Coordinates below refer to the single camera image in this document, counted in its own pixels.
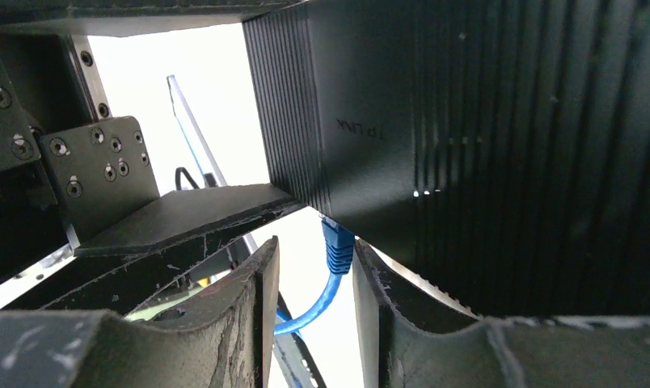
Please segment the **black network switch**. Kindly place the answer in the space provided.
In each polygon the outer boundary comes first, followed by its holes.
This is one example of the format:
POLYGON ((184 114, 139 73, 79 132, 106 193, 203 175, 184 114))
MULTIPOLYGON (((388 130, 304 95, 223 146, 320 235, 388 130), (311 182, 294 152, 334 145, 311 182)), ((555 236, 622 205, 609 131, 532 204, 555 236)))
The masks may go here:
POLYGON ((492 316, 650 315, 650 1, 243 24, 269 179, 492 316))

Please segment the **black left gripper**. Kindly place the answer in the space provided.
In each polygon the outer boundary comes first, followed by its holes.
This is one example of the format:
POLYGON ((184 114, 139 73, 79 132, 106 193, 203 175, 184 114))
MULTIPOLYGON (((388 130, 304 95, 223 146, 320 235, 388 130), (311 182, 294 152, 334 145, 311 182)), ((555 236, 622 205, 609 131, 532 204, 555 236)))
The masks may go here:
POLYGON ((241 23, 297 4, 0 1, 0 285, 78 247, 6 310, 127 314, 245 234, 303 208, 271 184, 157 199, 142 129, 113 114, 85 37, 241 23))

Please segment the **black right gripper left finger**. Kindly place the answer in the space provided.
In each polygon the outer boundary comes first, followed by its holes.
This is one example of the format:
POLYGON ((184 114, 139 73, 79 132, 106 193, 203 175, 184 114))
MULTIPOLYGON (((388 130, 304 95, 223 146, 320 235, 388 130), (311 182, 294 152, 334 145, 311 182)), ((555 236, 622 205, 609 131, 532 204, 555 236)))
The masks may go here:
POLYGON ((0 387, 264 387, 280 248, 144 322, 110 310, 0 312, 0 387))

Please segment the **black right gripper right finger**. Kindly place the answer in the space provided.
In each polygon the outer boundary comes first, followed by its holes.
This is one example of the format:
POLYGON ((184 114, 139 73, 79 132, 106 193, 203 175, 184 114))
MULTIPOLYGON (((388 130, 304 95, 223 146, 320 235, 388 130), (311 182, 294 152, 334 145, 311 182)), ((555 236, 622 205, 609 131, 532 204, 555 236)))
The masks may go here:
POLYGON ((367 387, 650 387, 650 317, 474 318, 363 241, 352 285, 367 387))

